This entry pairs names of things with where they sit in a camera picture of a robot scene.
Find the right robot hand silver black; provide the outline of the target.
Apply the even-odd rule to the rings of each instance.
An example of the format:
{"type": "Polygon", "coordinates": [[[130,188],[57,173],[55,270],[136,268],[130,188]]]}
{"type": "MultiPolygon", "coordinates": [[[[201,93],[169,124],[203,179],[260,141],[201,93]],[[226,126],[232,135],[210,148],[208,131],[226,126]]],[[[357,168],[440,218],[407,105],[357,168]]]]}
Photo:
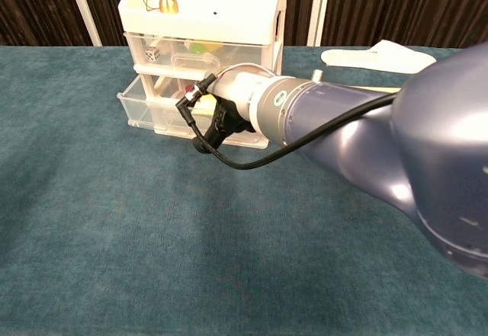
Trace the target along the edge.
{"type": "Polygon", "coordinates": [[[264,149],[268,140],[256,132],[250,121],[252,97],[278,76],[257,66],[223,70],[207,91],[216,99],[212,120],[204,138],[215,149],[222,144],[264,149]]]}

